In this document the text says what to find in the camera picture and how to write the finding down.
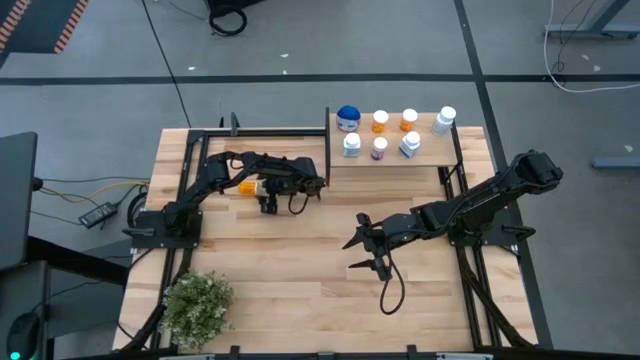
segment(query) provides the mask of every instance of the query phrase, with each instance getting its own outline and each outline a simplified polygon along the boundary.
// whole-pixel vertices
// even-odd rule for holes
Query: power adapter
[[[118,213],[118,208],[112,203],[107,201],[106,203],[100,205],[99,207],[80,216],[78,220],[87,229],[91,229],[92,227],[112,217],[116,213]]]

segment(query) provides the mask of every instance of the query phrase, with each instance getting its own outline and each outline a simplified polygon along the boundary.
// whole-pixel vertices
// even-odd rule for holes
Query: green plant
[[[214,272],[187,273],[165,291],[163,302],[167,309],[162,324],[173,342],[201,351],[229,326],[224,315],[233,303],[233,289]]]

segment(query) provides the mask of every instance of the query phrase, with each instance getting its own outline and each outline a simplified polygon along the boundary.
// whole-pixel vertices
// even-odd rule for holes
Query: pill bottle
[[[436,116],[436,121],[433,122],[433,127],[431,131],[433,131],[434,135],[442,136],[446,134],[451,125],[453,125],[453,120],[456,118],[456,110],[451,106],[445,106],[440,110],[438,116]]]
[[[418,120],[418,112],[413,109],[403,111],[402,119],[400,120],[400,129],[404,132],[413,130],[416,120]]]
[[[402,143],[400,144],[400,152],[407,159],[412,158],[416,152],[418,152],[418,148],[420,147],[420,134],[415,131],[409,132],[402,138]]]
[[[377,137],[373,140],[373,148],[371,149],[371,157],[373,160],[381,160],[384,157],[384,150],[389,145],[387,139],[383,137]]]
[[[246,196],[268,196],[261,181],[245,180],[238,184],[238,193]]]
[[[360,155],[360,135],[349,133],[344,137],[342,156],[358,157]]]
[[[389,114],[384,110],[378,110],[373,113],[373,132],[381,133],[384,131],[384,125],[389,120]]]
[[[355,131],[360,125],[360,111],[351,105],[341,107],[336,113],[336,124],[342,131]]]

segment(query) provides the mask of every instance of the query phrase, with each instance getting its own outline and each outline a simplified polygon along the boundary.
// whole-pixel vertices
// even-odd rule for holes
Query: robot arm
[[[234,177],[229,174],[229,160],[231,164],[242,163],[240,171]],[[226,151],[209,156],[200,165],[195,182],[179,201],[169,202],[162,211],[141,212],[136,220],[136,227],[124,232],[133,236],[134,240],[155,238],[157,240],[153,243],[160,243],[161,246],[172,246],[169,244],[173,240],[176,240],[176,247],[193,242],[180,241],[181,238],[191,238],[197,242],[199,221],[202,218],[198,213],[198,205],[210,194],[223,194],[225,189],[237,186],[251,175],[258,175],[259,180],[264,180],[262,186],[268,196],[258,196],[258,201],[261,212],[266,214],[278,212],[277,195],[293,197],[302,193],[307,195],[307,199],[311,196],[320,198],[320,191],[325,186],[325,180],[318,176],[311,158],[289,160],[267,154],[258,155],[255,152]]]
[[[387,280],[391,272],[383,256],[393,249],[418,238],[428,240],[446,233],[456,239],[476,241],[489,229],[496,212],[524,194],[555,189],[562,174],[545,153],[531,150],[519,154],[505,171],[451,200],[416,206],[410,214],[394,214],[373,224],[368,215],[358,214],[360,226],[343,249],[363,243],[374,259],[351,267],[371,268],[380,280]]]

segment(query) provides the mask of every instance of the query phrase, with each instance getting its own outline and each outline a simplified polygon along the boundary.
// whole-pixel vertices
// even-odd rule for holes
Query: white bottle cap
[[[373,113],[373,120],[377,123],[384,124],[389,120],[389,114],[384,110],[378,110]]]
[[[375,140],[373,140],[373,147],[378,150],[386,149],[387,145],[389,145],[389,142],[383,137],[377,137]]]
[[[349,146],[359,145],[360,144],[360,135],[358,135],[356,133],[348,133],[347,136],[344,138],[344,141]]]
[[[440,121],[449,124],[456,118],[456,109],[451,106],[445,106],[440,110]]]
[[[413,109],[407,109],[402,112],[402,118],[407,121],[416,121],[418,120],[418,112]]]
[[[404,137],[409,146],[420,144],[420,134],[415,131],[411,131]]]

